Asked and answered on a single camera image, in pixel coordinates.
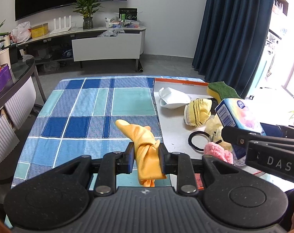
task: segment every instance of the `yellow box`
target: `yellow box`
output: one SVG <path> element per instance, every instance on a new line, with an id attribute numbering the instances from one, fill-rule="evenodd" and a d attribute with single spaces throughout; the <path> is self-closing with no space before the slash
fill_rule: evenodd
<path id="1" fill-rule="evenodd" d="M 46 35 L 48 32 L 49 32 L 48 23 L 44 23 L 44 24 L 40 24 L 40 25 L 36 25 L 34 27 L 31 27 L 32 38 Z"/>

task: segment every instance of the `floor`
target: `floor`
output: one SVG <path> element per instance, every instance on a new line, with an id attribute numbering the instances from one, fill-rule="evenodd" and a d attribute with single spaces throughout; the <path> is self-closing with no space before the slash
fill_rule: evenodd
<path id="1" fill-rule="evenodd" d="M 47 98 L 58 82 L 65 78 L 113 75 L 163 75 L 203 79 L 203 76 L 198 75 L 191 67 L 190 59 L 142 59 L 141 64 L 144 69 L 143 73 L 135 72 L 134 60 L 85 61 L 83 69 L 80 68 L 79 63 L 72 63 L 66 67 L 60 67 L 54 73 L 39 72 L 39 77 Z M 34 82 L 34 85 L 37 92 L 36 103 L 43 104 L 36 82 Z M 284 125 L 293 124 L 294 120 L 289 120 L 291 116 L 289 112 L 294 110 L 294 99 L 283 88 L 277 90 L 260 89 L 256 92 L 253 100 L 246 99 L 246 101 L 261 122 Z M 17 135 L 21 142 L 0 164 L 0 179 L 8 178 L 14 174 L 17 160 L 33 122 L 34 117 L 30 116 L 24 126 L 18 131 Z M 9 190 L 10 184 L 0 185 L 0 203 Z"/>

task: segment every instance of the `gray tile floor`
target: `gray tile floor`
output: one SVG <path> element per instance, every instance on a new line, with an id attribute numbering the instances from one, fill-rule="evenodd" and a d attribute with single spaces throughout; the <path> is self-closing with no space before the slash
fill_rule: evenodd
<path id="1" fill-rule="evenodd" d="M 46 98 L 60 80 L 66 78 L 95 77 L 95 76 L 115 76 L 115 75 L 163 75 L 177 77 L 204 78 L 191 67 L 191 59 L 161 57 L 160 59 L 141 59 L 144 72 L 135 72 L 135 60 L 93 60 L 84 61 L 83 68 L 79 62 L 68 63 L 65 67 L 54 73 L 39 71 L 41 85 Z M 43 104 L 37 83 L 33 78 L 36 89 L 36 103 Z M 10 153 L 10 155 L 0 164 L 0 179 L 12 176 L 15 172 L 17 161 L 23 149 L 24 142 L 34 122 L 34 117 L 29 116 L 23 127 L 16 132 L 20 143 Z M 11 184 L 0 185 L 0 203 L 3 202 L 6 193 L 10 190 Z"/>

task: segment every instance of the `colorful tissue pack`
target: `colorful tissue pack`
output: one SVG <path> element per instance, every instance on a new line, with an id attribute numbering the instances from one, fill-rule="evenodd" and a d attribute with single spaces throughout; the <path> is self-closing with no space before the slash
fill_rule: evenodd
<path id="1" fill-rule="evenodd" d="M 223 99 L 215 110 L 223 126 L 237 127 L 261 133 L 263 136 L 266 135 L 260 122 L 256 120 L 256 117 L 242 99 Z M 245 148 L 236 145 L 232 147 L 237 159 L 245 156 Z"/>

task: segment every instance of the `plaid tablecloth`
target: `plaid tablecloth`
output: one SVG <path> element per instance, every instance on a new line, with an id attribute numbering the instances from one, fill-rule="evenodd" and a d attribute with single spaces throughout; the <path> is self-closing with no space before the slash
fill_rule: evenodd
<path id="1" fill-rule="evenodd" d="M 116 76 L 60 81 L 27 138 L 13 186 L 83 154 L 94 159 L 102 158 L 108 152 L 125 151 L 130 140 L 115 126 L 117 119 L 148 125 L 155 138 L 162 141 L 153 94 L 154 78 Z M 168 178 L 157 180 L 155 184 L 167 186 L 171 182 Z M 136 164 L 132 174 L 117 176 L 119 185 L 140 186 Z"/>

